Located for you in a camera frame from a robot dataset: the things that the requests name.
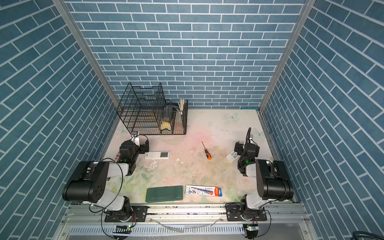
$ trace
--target tabletop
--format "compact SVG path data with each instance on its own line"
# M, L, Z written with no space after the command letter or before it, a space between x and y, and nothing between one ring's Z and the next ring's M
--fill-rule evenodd
M148 160L140 154L131 176L124 176L120 191L131 203L145 203L149 187L182 185L216 186L222 189L222 197L185 195L186 203L239 202L244 194L256 191L256 178L244 177L237 170L237 161L230 163L226 155L233 151L235 143L244 143L248 128L253 140L260 146L258 159L273 160L255 110L190 109L188 110L186 135L148 135L150 151L170 151L169 159ZM119 158L120 145L131 138L120 121L104 157ZM205 156L204 147L212 159ZM117 193L121 177L107 181L107 189Z

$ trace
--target white remote control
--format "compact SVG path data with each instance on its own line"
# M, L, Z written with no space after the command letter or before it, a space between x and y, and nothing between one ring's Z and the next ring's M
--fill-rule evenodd
M240 155L237 155L237 152L235 151L232 151L230 154L227 155L227 159L230 162L234 162L239 158L240 158Z
M145 153L145 159L169 159L169 152L152 151Z

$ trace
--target orange screwdriver handle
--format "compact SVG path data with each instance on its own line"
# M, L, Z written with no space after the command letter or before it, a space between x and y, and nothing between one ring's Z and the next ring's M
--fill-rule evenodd
M211 154L209 154L208 150L207 149L204 149L205 151L205 155L207 156L208 160L211 160Z

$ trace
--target black mounting bracket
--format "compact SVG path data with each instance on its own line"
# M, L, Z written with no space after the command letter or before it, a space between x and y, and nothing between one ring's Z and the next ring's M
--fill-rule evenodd
M134 217L136 217L136 222L145 222L145 219L147 217L148 207L147 206L131 206L131 208L132 208L132 215ZM120 211L117 211L117 212L108 211L106 216L105 216L105 222L119 222L119 223L122 223L120 221L121 217L122 216L121 216Z
M225 206L225 210L227 213L228 222L252 221L253 217L256 217L257 221L267 220L264 209L261 209L261 210L245 209L242 212L240 205L228 204Z

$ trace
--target yellow object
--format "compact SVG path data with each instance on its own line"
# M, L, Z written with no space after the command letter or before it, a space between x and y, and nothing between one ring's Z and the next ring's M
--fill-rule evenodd
M168 129L170 131L170 122L161 121L161 130Z

